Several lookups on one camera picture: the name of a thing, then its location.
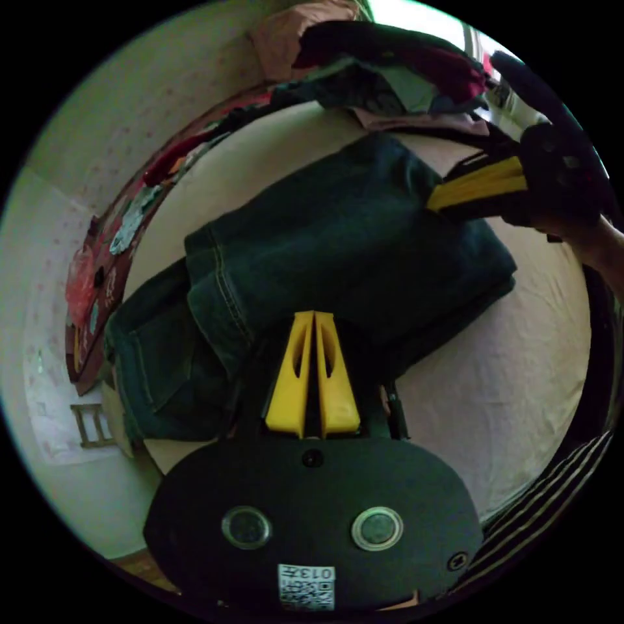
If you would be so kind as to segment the person's right hand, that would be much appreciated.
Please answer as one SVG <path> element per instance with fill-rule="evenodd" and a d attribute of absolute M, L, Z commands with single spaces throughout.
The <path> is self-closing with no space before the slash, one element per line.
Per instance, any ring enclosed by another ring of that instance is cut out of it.
<path fill-rule="evenodd" d="M 573 226 L 564 240 L 602 277 L 623 279 L 623 232 L 605 216 L 594 226 Z"/>

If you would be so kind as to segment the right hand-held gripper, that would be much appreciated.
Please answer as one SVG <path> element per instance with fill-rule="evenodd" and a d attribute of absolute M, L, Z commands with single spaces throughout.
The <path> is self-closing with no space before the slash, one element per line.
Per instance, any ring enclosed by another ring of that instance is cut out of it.
<path fill-rule="evenodd" d="M 528 227 L 544 214 L 594 226 L 607 208 L 607 178 L 582 135 L 542 122 L 510 141 L 462 160 L 426 208 L 457 222 L 499 217 Z"/>

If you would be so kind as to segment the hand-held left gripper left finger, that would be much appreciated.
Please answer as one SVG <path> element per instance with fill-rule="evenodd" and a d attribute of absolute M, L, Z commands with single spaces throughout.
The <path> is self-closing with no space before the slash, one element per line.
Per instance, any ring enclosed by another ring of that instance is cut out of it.
<path fill-rule="evenodd" d="M 314 312 L 294 315 L 265 417 L 271 432 L 305 432 Z"/>

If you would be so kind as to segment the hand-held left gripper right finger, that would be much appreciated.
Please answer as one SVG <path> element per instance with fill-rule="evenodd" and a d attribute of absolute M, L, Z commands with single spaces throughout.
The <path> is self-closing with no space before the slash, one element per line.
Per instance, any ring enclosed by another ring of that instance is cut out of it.
<path fill-rule="evenodd" d="M 360 416 L 331 313 L 315 312 L 315 335 L 321 434 L 355 434 Z"/>

